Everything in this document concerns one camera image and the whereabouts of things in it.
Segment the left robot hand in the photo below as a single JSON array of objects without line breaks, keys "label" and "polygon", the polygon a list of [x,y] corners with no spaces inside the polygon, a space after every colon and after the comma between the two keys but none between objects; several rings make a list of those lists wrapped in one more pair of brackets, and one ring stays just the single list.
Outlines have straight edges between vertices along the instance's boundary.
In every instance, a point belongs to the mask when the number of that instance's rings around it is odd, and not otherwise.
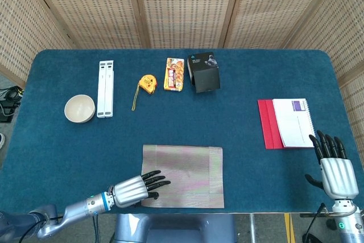
[{"label": "left robot hand", "polygon": [[148,172],[135,176],[131,179],[111,186],[105,194],[106,204],[111,208],[127,208],[146,199],[158,199],[159,193],[156,189],[171,184],[161,175],[160,170]]}]

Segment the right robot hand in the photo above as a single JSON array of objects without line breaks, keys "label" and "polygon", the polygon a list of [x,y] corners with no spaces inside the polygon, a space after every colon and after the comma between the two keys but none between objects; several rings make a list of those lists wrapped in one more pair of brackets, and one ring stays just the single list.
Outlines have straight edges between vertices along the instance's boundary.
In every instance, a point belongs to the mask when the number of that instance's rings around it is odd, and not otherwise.
[{"label": "right robot hand", "polygon": [[338,137],[331,137],[317,131],[318,138],[310,134],[316,158],[321,170],[321,180],[309,174],[305,179],[309,184],[322,189],[333,200],[353,200],[359,194],[357,179],[346,149]]}]

